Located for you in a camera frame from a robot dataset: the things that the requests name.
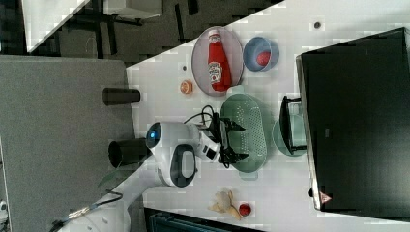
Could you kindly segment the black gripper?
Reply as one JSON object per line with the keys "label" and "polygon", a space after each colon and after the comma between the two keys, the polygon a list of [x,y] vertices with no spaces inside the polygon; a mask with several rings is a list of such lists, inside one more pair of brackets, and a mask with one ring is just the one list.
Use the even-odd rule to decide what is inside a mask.
{"label": "black gripper", "polygon": [[223,165],[230,165],[231,163],[237,163],[249,156],[249,154],[239,154],[232,152],[232,148],[229,144],[228,132],[229,131],[244,131],[241,125],[235,123],[232,120],[221,119],[217,116],[212,118],[208,131],[214,137],[214,140],[221,145],[219,162]]}

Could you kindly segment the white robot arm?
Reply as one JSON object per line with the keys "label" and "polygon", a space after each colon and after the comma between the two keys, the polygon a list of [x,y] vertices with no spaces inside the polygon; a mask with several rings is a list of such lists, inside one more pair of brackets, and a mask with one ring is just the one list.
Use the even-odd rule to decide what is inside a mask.
{"label": "white robot arm", "polygon": [[147,131],[151,155],[116,188],[95,203],[52,223],[49,232],[130,232],[129,206],[153,187],[184,188],[194,179],[196,164],[234,163],[246,157],[230,147],[228,134],[244,131],[227,119],[200,126],[182,122],[156,122]]}

